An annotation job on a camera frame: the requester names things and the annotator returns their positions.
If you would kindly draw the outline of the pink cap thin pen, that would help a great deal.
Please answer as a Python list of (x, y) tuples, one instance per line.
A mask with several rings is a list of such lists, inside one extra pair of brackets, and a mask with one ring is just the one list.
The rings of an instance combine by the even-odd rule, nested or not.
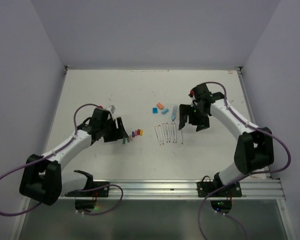
[(166, 143), (168, 143), (169, 142), (169, 139), (168, 139), (168, 137), (167, 137), (167, 131), (166, 131), (166, 124), (165, 123), (163, 123), (162, 125), (161, 125), (161, 131), (162, 131), (162, 136), (163, 136), (163, 138), (164, 138), (164, 141), (166, 142)]

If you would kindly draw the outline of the grey cap thin pen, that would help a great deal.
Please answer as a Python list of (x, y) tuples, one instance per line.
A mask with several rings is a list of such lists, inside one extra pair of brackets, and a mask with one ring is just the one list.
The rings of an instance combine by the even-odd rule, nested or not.
[(174, 138), (174, 143), (178, 142), (178, 132), (177, 132), (177, 125), (176, 123), (173, 123), (173, 138)]

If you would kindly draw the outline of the purple cap thin pen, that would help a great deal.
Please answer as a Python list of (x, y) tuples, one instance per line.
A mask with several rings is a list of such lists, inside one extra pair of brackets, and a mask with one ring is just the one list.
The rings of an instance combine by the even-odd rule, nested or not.
[(169, 123), (166, 122), (165, 123), (165, 131), (166, 131), (166, 135), (167, 135), (167, 142), (171, 142), (171, 134), (170, 134), (170, 126)]

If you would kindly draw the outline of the light blue highlighter cap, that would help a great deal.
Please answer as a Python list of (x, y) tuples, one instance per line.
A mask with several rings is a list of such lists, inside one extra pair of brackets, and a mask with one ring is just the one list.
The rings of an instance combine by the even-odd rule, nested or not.
[(158, 109), (157, 109), (156, 107), (154, 107), (154, 108), (152, 109), (152, 113), (153, 113), (153, 114), (157, 114), (157, 113), (158, 113)]

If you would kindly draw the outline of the orange highlighter cap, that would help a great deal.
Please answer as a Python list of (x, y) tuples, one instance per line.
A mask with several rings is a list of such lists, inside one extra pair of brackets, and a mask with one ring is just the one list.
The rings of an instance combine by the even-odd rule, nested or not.
[(165, 108), (160, 102), (158, 102), (158, 103), (156, 104), (156, 106), (157, 106), (160, 110), (163, 110), (163, 109)]

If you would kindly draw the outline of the dark red cap thin pen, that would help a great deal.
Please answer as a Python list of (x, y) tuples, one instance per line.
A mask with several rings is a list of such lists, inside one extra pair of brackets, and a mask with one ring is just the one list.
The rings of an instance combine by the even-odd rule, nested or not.
[(164, 145), (165, 144), (165, 138), (164, 138), (164, 132), (163, 132), (163, 129), (162, 129), (161, 125), (158, 126), (158, 131), (159, 131), (159, 138), (160, 138), (161, 144)]

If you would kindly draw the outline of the orange cap thin pen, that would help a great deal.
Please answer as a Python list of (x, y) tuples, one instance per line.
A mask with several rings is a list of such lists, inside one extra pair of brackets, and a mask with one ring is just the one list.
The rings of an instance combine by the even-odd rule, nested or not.
[(170, 138), (171, 138), (171, 142), (174, 143), (175, 142), (175, 130), (174, 130), (173, 123), (170, 124)]

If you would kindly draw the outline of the light blue highlighter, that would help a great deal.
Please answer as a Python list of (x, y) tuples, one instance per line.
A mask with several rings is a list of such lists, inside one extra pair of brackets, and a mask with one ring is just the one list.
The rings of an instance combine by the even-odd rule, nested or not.
[(174, 106), (173, 106), (172, 112), (171, 112), (171, 120), (172, 120), (172, 121), (175, 121), (175, 120), (176, 120), (177, 114), (178, 114), (178, 109), (179, 109), (179, 106), (178, 106), (178, 105), (174, 105)]

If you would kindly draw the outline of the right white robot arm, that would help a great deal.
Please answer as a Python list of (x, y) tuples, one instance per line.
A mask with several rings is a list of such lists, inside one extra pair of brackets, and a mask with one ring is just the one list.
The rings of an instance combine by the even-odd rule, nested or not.
[(225, 196), (230, 190), (230, 182), (274, 163), (274, 147), (271, 130), (259, 128), (233, 109), (226, 92), (209, 91), (206, 83), (201, 83), (189, 92), (191, 104), (179, 106), (179, 128), (186, 124), (203, 131), (210, 127), (210, 117), (219, 120), (236, 139), (233, 163), (216, 173), (213, 178), (213, 192)]

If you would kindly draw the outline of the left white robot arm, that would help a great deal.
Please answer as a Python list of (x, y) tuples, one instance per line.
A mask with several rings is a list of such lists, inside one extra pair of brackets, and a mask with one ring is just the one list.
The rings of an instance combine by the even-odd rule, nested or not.
[(28, 157), (20, 194), (47, 206), (69, 193), (91, 195), (97, 187), (92, 174), (82, 170), (66, 174), (62, 171), (79, 153), (100, 139), (108, 143), (128, 138), (121, 117), (113, 117), (115, 110), (113, 105), (95, 107), (91, 117), (74, 124), (74, 133), (67, 140), (43, 155)]

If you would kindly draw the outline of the yellow cap thin pen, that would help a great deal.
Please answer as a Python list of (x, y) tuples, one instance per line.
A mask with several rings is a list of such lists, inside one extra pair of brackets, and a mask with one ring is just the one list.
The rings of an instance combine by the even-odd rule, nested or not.
[(160, 135), (159, 135), (158, 126), (154, 126), (154, 129), (155, 129), (155, 134), (156, 134), (157, 141), (158, 141), (159, 145), (161, 146), (162, 141), (161, 141), (161, 138), (160, 138)]

